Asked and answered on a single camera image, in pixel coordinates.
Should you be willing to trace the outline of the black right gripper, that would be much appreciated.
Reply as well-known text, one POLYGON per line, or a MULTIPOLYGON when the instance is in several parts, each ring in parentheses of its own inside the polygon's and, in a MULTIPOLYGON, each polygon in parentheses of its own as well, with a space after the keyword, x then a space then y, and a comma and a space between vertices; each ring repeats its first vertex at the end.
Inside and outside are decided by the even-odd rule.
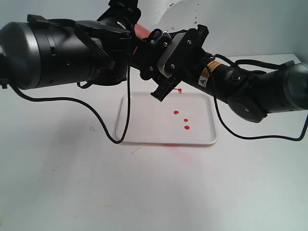
POLYGON ((162 101, 178 84, 184 82, 204 93, 226 101, 231 95, 231 68, 216 62, 213 56, 201 47, 194 48, 184 65, 170 78, 163 76, 157 62, 177 33, 160 29, 151 32, 148 38, 137 40, 137 49, 132 57, 132 67, 140 71, 143 80, 152 79, 157 89, 152 96, 162 101))

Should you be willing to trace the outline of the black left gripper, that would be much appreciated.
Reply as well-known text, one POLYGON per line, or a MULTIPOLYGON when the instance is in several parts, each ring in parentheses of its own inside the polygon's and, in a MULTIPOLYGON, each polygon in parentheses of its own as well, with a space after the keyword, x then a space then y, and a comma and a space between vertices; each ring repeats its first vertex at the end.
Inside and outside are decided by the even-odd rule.
POLYGON ((141 10, 138 8, 138 0, 110 0, 109 8, 97 19, 101 22, 106 18, 113 18, 119 21, 132 37, 136 37, 135 25, 141 17, 141 10))

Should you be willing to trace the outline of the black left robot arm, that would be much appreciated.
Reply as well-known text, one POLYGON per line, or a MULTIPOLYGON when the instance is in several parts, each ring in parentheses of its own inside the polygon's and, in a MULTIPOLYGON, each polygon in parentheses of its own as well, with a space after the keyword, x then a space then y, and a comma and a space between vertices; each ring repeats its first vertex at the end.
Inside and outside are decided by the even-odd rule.
POLYGON ((0 30, 0 84, 22 90, 70 83, 114 86, 127 79, 141 16, 136 0, 112 0, 97 20, 30 14, 0 30))

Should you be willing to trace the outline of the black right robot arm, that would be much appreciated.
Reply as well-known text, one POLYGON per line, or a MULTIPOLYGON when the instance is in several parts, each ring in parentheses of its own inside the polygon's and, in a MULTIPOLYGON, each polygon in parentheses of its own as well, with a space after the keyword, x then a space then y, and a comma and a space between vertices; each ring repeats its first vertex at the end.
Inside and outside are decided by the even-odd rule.
POLYGON ((226 103, 246 121, 258 123, 268 114, 308 108, 308 66, 287 61, 270 64, 251 59, 235 62, 203 49, 208 28, 166 32, 135 26, 138 39, 132 66, 143 80, 153 80, 152 95, 162 101, 186 83, 226 103))

